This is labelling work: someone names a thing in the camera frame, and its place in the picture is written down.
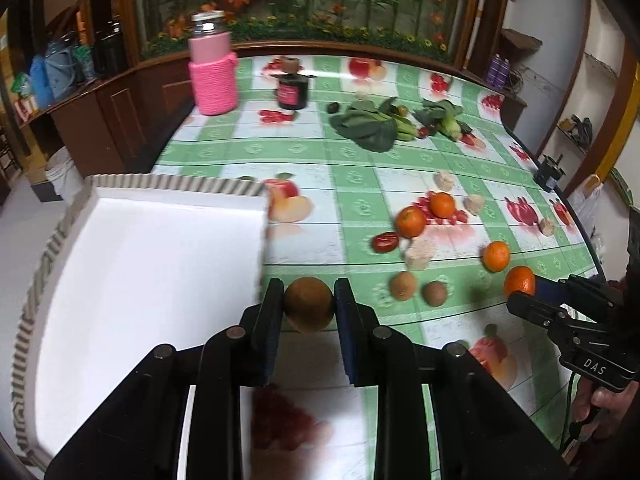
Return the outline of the person right hand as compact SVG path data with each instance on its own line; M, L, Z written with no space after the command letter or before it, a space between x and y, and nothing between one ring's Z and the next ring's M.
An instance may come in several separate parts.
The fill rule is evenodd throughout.
M587 378L580 378L576 396L572 403L574 422L585 420L592 408L600 408L595 420L582 426L580 438L607 438L620 426L639 388L638 382L631 382L624 391L614 393L607 388L596 388Z

